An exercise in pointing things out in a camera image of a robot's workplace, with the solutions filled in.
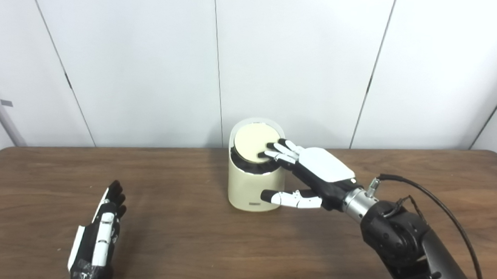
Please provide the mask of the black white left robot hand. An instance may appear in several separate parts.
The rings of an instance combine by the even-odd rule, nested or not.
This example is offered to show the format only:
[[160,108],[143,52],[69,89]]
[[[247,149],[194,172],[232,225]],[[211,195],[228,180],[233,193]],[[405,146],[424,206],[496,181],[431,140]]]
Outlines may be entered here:
[[113,279],[111,262],[127,211],[124,201],[123,187],[115,180],[104,191],[91,223],[78,227],[67,263],[70,279]]

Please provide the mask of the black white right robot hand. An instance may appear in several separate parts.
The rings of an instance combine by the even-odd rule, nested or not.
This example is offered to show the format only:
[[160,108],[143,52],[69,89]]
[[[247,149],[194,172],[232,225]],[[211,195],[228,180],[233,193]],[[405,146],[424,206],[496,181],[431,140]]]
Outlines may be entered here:
[[259,152],[257,157],[269,158],[308,186],[307,190],[263,190],[260,198],[268,203],[343,212],[347,194],[361,187],[354,172],[322,148],[304,148],[280,138],[275,143],[268,143],[267,150]]

